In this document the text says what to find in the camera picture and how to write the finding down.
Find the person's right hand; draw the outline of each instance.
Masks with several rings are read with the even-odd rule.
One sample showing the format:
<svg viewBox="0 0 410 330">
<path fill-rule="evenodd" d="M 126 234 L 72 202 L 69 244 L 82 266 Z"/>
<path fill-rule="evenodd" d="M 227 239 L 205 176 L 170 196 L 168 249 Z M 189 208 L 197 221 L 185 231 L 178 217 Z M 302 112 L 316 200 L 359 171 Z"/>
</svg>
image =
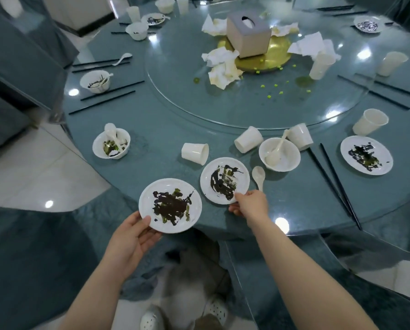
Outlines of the person's right hand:
<svg viewBox="0 0 410 330">
<path fill-rule="evenodd" d="M 266 195 L 259 190 L 248 191 L 245 195 L 235 194 L 236 203 L 230 204 L 229 211 L 238 216 L 244 216 L 248 226 L 269 220 Z"/>
</svg>

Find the white plate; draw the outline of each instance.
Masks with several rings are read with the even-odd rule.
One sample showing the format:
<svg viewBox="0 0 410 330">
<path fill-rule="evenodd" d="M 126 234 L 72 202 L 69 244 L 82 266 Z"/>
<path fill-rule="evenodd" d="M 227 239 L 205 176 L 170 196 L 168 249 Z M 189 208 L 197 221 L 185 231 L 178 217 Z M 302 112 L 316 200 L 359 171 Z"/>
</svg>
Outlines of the white plate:
<svg viewBox="0 0 410 330">
<path fill-rule="evenodd" d="M 153 17 L 153 18 L 156 18 L 156 19 L 160 18 L 160 20 L 158 20 L 158 23 L 151 23 L 151 22 L 149 22 L 150 17 Z M 164 23 L 164 21 L 165 21 L 165 15 L 161 14 L 161 13 L 147 14 L 147 15 L 142 16 L 142 19 L 141 19 L 141 22 L 144 22 L 144 23 L 147 22 L 147 24 L 149 26 L 161 25 L 162 23 Z"/>
<path fill-rule="evenodd" d="M 211 161 L 202 171 L 201 188 L 206 198 L 220 205 L 227 205 L 236 202 L 235 197 L 228 200 L 224 194 L 216 192 L 211 187 L 211 175 L 219 166 L 223 168 L 225 165 L 232 168 L 238 168 L 238 171 L 234 173 L 234 182 L 236 183 L 235 192 L 245 194 L 249 189 L 249 171 L 239 160 L 232 157 L 220 157 Z"/>
<path fill-rule="evenodd" d="M 373 168 L 371 171 L 367 170 L 366 167 L 361 165 L 356 161 L 348 152 L 352 149 L 355 149 L 355 146 L 362 146 L 371 144 L 374 148 L 370 152 L 374 152 L 373 156 L 376 157 L 382 166 L 378 168 Z M 349 136 L 341 142 L 341 154 L 344 157 L 344 160 L 350 164 L 356 170 L 363 172 L 368 175 L 384 175 L 391 170 L 393 167 L 393 157 L 391 156 L 389 150 L 380 142 L 366 137 L 366 136 Z"/>
<path fill-rule="evenodd" d="M 367 31 L 364 29 L 361 29 L 358 27 L 359 23 L 365 22 L 365 21 L 372 21 L 377 24 L 377 29 L 374 31 Z M 362 31 L 363 33 L 380 33 L 382 30 L 385 28 L 385 23 L 382 21 L 380 18 L 376 16 L 356 16 L 355 19 L 353 20 L 353 24 L 355 27 L 359 30 Z"/>
<path fill-rule="evenodd" d="M 190 220 L 186 221 L 185 215 L 177 221 L 176 225 L 173 225 L 171 221 L 165 223 L 162 222 L 162 217 L 154 213 L 154 200 L 156 198 L 153 196 L 153 192 L 168 192 L 172 194 L 175 189 L 180 189 L 183 194 L 182 198 L 185 199 L 189 194 L 191 195 L 191 205 L 190 205 Z M 159 179 L 156 182 L 148 185 L 139 197 L 139 213 L 141 216 L 151 216 L 150 227 L 160 231 L 162 233 L 180 233 L 187 229 L 190 229 L 197 222 L 202 212 L 202 199 L 195 188 L 193 188 L 187 182 L 176 178 L 164 178 Z"/>
</svg>

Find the round dining table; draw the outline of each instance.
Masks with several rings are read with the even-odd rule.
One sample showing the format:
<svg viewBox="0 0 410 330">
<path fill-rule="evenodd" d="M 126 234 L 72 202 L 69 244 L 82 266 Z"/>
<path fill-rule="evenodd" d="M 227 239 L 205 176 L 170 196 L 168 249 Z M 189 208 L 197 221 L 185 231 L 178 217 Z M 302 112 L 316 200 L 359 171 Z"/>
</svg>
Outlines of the round dining table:
<svg viewBox="0 0 410 330">
<path fill-rule="evenodd" d="M 211 85 L 211 68 L 202 54 L 216 49 L 222 36 L 202 32 L 202 25 L 208 15 L 225 19 L 232 11 L 246 9 L 256 11 L 271 27 L 298 22 L 299 33 L 286 36 L 290 43 L 320 32 L 323 39 L 332 41 L 337 61 L 318 81 L 306 81 L 312 58 L 292 54 L 282 69 L 245 71 L 242 79 L 224 90 Z M 155 12 L 154 3 L 140 6 L 141 16 Z M 250 172 L 255 166 L 265 169 L 264 193 L 270 218 L 287 234 L 353 227 L 355 222 L 307 150 L 301 152 L 297 168 L 275 172 L 263 165 L 257 147 L 242 154 L 234 145 L 249 126 L 259 129 L 266 139 L 280 137 L 285 129 L 305 123 L 314 141 L 313 153 L 333 179 L 319 147 L 324 145 L 361 223 L 410 200 L 410 109 L 405 108 L 410 108 L 410 95 L 374 82 L 377 79 L 410 91 L 410 33 L 400 25 L 384 25 L 380 33 L 363 33 L 353 26 L 353 15 L 297 10 L 285 0 L 196 1 L 196 5 L 190 3 L 187 14 L 179 15 L 175 5 L 168 16 L 160 26 L 151 27 L 152 33 L 142 41 L 116 33 L 125 31 L 126 26 L 120 23 L 130 22 L 127 14 L 122 16 L 103 27 L 74 63 L 119 59 L 131 53 L 129 63 L 106 68 L 114 74 L 110 90 L 144 82 L 86 99 L 93 94 L 80 87 L 85 71 L 73 71 L 97 65 L 74 66 L 69 72 L 63 101 L 67 127 L 85 160 L 114 187 L 137 201 L 147 185 L 158 179 L 182 179 L 201 194 L 203 207 L 197 229 L 213 239 L 250 237 L 244 220 L 229 213 L 227 205 L 210 202 L 201 192 L 203 166 L 181 157 L 184 143 L 207 143 L 208 162 L 233 157 Z M 402 52 L 409 60 L 389 77 L 376 76 L 378 65 L 390 51 Z M 135 92 L 78 111 L 131 90 Z M 352 126 L 370 108 L 389 116 L 387 125 L 370 134 L 393 157 L 392 170 L 382 176 L 353 169 L 340 153 L 342 140 L 354 135 Z M 92 152 L 92 143 L 106 123 L 125 129 L 131 137 L 129 152 L 118 160 L 101 159 Z M 254 188 L 251 180 L 250 189 Z"/>
</svg>

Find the gold plate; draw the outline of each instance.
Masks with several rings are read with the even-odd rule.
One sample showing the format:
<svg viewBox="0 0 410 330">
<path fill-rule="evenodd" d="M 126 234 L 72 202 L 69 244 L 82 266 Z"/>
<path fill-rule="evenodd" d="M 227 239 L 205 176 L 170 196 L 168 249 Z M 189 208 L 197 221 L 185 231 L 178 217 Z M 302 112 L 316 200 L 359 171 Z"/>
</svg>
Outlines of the gold plate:
<svg viewBox="0 0 410 330">
<path fill-rule="evenodd" d="M 235 66 L 242 71 L 265 71 L 276 69 L 289 61 L 291 54 L 288 49 L 291 45 L 290 40 L 286 37 L 272 36 L 269 41 L 269 48 L 263 55 L 254 55 L 240 59 L 235 59 Z M 222 37 L 217 47 L 225 47 L 227 50 L 234 51 L 230 41 L 226 36 Z"/>
</svg>

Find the tissue box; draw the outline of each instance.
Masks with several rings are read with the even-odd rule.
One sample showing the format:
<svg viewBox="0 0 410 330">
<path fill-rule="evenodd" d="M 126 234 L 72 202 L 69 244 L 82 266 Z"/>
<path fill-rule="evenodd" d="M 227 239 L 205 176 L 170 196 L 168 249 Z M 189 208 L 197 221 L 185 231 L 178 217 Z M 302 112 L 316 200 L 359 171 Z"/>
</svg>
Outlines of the tissue box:
<svg viewBox="0 0 410 330">
<path fill-rule="evenodd" d="M 243 20 L 249 19 L 253 27 L 246 26 Z M 239 51 L 239 58 L 262 55 L 267 52 L 271 28 L 252 10 L 242 10 L 228 14 L 226 36 L 233 48 Z"/>
</svg>

